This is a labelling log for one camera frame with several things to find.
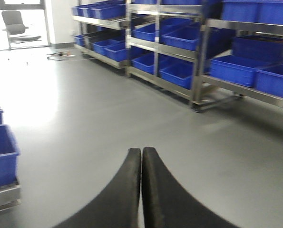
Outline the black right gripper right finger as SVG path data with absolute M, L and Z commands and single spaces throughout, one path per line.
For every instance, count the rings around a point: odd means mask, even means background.
M 172 175 L 154 147 L 142 152 L 142 202 L 146 228 L 234 228 L 194 198 Z

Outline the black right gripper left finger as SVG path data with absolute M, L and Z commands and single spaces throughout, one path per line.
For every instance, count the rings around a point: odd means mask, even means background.
M 108 185 L 86 206 L 57 228 L 137 228 L 141 150 L 130 148 Z

